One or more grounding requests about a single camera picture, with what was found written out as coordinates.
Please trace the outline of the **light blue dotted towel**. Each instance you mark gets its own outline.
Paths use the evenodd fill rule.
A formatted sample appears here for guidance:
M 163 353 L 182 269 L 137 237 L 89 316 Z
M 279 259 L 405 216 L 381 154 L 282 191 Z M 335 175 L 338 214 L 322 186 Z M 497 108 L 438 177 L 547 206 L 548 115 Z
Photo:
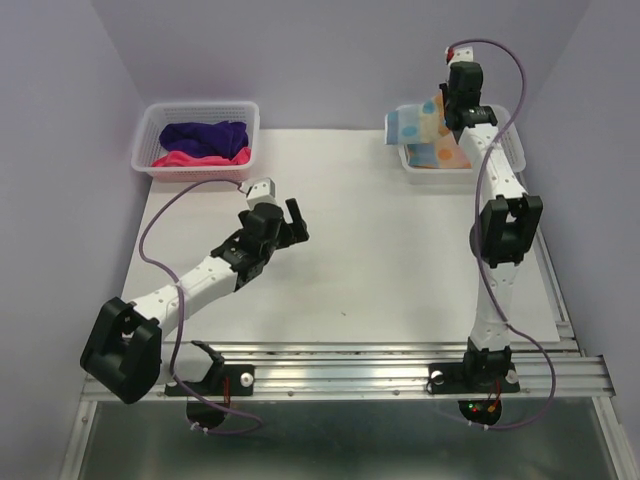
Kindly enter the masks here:
M 400 106 L 385 116 L 386 145 L 431 144 L 449 133 L 441 93 L 421 104 Z

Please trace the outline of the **orange dotted towel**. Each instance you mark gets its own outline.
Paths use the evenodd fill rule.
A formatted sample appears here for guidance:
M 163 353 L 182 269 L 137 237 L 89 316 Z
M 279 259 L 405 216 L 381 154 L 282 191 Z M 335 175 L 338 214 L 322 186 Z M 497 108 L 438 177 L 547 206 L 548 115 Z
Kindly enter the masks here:
M 412 144 L 404 147 L 407 163 L 411 168 L 463 170 L 471 164 L 452 135 L 439 138 L 430 144 Z

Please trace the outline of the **purple towel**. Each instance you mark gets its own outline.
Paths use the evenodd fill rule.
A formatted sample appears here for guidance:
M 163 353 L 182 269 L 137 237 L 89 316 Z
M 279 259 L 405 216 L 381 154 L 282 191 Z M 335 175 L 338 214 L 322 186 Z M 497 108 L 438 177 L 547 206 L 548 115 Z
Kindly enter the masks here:
M 195 158 L 231 159 L 249 146 L 249 137 L 244 122 L 184 122 L 168 124 L 159 135 L 159 143 L 167 151 L 180 151 Z

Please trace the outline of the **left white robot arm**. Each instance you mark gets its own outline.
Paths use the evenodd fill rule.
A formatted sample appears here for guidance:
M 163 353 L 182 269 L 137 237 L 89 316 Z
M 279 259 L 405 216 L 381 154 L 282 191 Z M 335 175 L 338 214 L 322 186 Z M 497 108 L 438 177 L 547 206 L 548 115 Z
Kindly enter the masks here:
M 81 368 L 126 404 L 169 383 L 163 342 L 188 316 L 262 274 L 275 251 L 309 240 L 297 200 L 286 207 L 260 202 L 239 214 L 241 228 L 196 267 L 146 296 L 114 297 L 101 307 L 80 357 Z

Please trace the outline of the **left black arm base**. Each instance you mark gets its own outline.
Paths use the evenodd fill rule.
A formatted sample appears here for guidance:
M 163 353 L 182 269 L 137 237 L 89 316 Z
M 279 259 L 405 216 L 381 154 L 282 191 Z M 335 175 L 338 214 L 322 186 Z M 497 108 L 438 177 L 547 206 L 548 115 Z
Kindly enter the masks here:
M 212 366 L 198 382 L 168 384 L 164 395 L 186 399 L 185 413 L 192 430 L 204 434 L 232 434 L 222 429 L 232 416 L 247 416 L 232 405 L 233 400 L 251 397 L 254 393 L 255 367 L 252 364 Z

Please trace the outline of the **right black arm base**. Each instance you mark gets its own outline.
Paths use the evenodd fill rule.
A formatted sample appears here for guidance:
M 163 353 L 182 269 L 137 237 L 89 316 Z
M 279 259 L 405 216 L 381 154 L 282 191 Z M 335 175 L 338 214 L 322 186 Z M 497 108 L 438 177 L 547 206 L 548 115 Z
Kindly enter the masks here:
M 432 395 L 458 395 L 458 408 L 464 419 L 483 428 L 495 427 L 501 418 L 505 394 L 519 393 L 514 369 L 473 372 L 460 363 L 432 363 L 426 390 Z

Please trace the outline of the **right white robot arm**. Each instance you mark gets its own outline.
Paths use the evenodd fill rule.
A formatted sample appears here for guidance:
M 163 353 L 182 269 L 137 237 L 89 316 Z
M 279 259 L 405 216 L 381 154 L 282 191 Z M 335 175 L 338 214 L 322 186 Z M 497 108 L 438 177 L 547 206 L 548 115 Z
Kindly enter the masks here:
M 472 253 L 480 286 L 476 317 L 460 366 L 463 384 L 482 390 L 511 369 L 507 311 L 519 266 L 530 251 L 543 211 L 527 193 L 500 145 L 498 119 L 482 106 L 484 75 L 479 63 L 451 60 L 441 85 L 444 120 L 476 176 Z

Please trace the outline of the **right white plastic basket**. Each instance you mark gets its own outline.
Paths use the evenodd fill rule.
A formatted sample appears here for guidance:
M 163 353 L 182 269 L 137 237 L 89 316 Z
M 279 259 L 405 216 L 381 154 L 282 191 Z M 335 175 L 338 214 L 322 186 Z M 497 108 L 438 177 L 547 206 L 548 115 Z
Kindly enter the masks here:
M 515 173 L 521 173 L 526 167 L 524 149 L 514 124 L 512 124 L 501 140 L 502 150 Z M 405 170 L 407 180 L 417 185 L 470 185 L 474 180 L 472 169 L 440 170 L 411 168 L 406 159 L 404 147 L 398 145 L 400 163 Z

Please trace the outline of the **white plastic basket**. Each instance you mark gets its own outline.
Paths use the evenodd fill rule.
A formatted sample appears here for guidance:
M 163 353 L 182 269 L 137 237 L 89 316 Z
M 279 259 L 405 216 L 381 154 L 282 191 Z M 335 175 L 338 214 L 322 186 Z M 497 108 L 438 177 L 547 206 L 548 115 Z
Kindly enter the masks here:
M 501 140 L 502 150 L 515 173 L 521 173 L 526 167 L 524 149 L 514 124 L 512 124 Z M 404 147 L 398 145 L 400 163 L 405 170 L 407 180 L 417 185 L 470 185 L 474 180 L 472 169 L 440 170 L 411 168 L 406 159 Z
M 247 163 L 232 166 L 153 167 L 167 154 L 160 144 L 161 131 L 169 124 L 199 122 L 215 124 L 240 121 L 246 125 L 251 155 Z M 252 101 L 181 101 L 156 103 L 148 107 L 138 126 L 131 167 L 166 182 L 197 182 L 219 179 L 242 182 L 252 173 L 259 152 L 260 110 Z

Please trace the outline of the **pink towel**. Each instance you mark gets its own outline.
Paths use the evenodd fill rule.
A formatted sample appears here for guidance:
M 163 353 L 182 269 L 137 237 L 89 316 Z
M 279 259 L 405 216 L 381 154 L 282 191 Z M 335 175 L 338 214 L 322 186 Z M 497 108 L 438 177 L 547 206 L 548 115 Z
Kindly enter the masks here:
M 170 151 L 163 157 L 157 159 L 152 167 L 231 167 L 247 164 L 251 160 L 252 151 L 249 147 L 243 147 L 233 158 L 212 155 L 204 157 L 193 157 L 182 151 Z

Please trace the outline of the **left white plastic basket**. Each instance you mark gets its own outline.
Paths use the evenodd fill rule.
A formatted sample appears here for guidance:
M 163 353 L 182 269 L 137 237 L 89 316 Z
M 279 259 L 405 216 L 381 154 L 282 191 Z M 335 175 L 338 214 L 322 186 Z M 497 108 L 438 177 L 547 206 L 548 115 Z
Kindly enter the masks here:
M 153 167 L 167 154 L 160 144 L 161 131 L 169 124 L 199 122 L 215 124 L 240 121 L 246 125 L 251 155 L 247 163 L 232 166 Z M 252 101 L 181 101 L 156 103 L 148 107 L 138 126 L 131 167 L 166 182 L 197 182 L 219 179 L 242 182 L 252 173 L 259 152 L 260 110 Z

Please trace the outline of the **aluminium mounting rail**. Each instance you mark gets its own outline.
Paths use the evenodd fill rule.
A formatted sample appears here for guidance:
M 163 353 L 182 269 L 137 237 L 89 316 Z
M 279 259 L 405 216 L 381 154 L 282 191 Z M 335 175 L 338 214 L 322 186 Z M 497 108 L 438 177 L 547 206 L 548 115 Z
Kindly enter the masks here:
M 216 343 L 230 366 L 251 365 L 250 402 L 429 400 L 433 363 L 461 360 L 464 343 Z M 512 346 L 517 399 L 612 397 L 603 358 L 587 356 L 573 340 L 537 350 Z

